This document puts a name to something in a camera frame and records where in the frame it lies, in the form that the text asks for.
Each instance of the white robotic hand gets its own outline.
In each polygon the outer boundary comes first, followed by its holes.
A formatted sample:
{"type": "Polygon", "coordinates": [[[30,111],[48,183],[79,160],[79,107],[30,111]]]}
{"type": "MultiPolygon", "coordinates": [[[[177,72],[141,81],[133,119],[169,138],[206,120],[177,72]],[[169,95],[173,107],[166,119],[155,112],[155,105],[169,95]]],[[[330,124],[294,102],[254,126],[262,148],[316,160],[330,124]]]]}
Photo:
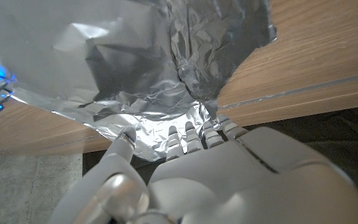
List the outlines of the white robotic hand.
{"type": "Polygon", "coordinates": [[[50,223],[358,223],[358,190],[327,158],[270,128],[216,122],[224,135],[206,122],[206,149],[185,124],[187,153],[171,127],[147,186],[129,164],[135,131],[124,130],[50,223]]]}

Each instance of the concrete floor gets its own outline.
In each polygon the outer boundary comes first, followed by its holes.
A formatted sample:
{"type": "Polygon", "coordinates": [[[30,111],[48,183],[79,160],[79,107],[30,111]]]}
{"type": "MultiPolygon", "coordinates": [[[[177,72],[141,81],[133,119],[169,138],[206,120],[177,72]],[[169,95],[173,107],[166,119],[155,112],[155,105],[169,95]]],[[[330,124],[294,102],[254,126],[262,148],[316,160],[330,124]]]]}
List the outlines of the concrete floor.
{"type": "Polygon", "coordinates": [[[0,157],[0,223],[47,223],[81,176],[81,154],[0,157]]]}

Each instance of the crumpled aluminum foil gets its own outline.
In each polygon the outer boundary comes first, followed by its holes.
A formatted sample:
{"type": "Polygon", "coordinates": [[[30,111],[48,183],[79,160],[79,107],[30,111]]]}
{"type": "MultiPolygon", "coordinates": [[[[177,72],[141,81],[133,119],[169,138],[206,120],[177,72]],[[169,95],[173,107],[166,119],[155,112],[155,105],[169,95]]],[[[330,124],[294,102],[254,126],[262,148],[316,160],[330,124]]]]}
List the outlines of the crumpled aluminum foil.
{"type": "Polygon", "coordinates": [[[165,157],[171,125],[200,132],[227,79],[275,34],[268,0],[0,1],[14,97],[111,140],[131,125],[148,161],[165,157]]]}

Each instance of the wooden board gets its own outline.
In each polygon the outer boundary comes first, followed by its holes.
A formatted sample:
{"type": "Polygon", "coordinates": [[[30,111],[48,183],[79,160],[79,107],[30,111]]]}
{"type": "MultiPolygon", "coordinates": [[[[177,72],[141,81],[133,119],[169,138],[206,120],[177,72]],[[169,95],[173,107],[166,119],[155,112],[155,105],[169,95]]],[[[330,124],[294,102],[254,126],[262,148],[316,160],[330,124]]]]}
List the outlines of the wooden board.
{"type": "Polygon", "coordinates": [[[358,80],[221,110],[241,126],[358,107],[358,80]]]}
{"type": "MultiPolygon", "coordinates": [[[[358,79],[305,88],[358,76],[358,1],[272,4],[278,39],[256,50],[236,70],[218,98],[219,106],[231,106],[218,113],[249,125],[358,106],[358,79]],[[292,90],[300,91],[281,95],[292,90]],[[277,97],[264,99],[271,95],[277,97]]],[[[5,106],[0,113],[0,155],[73,154],[106,149],[111,143],[51,112],[14,100],[5,106]]]]}
{"type": "Polygon", "coordinates": [[[272,13],[277,41],[244,61],[222,89],[219,106],[358,75],[358,1],[272,0],[272,13]]]}
{"type": "Polygon", "coordinates": [[[9,99],[0,112],[0,155],[75,154],[111,141],[76,121],[9,99]]]}

